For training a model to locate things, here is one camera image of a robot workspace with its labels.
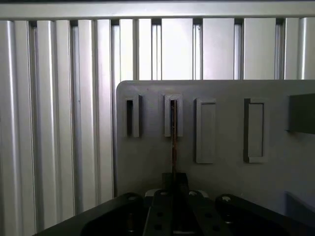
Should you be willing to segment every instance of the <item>bolt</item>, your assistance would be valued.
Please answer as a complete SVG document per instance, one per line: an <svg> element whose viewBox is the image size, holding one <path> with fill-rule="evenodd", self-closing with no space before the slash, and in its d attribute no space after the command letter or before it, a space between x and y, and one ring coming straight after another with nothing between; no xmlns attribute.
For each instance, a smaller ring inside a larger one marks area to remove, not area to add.
<svg viewBox="0 0 315 236"><path fill-rule="evenodd" d="M222 200L225 201L225 202L231 201L231 199L229 197L227 197L227 196L222 197Z"/></svg>

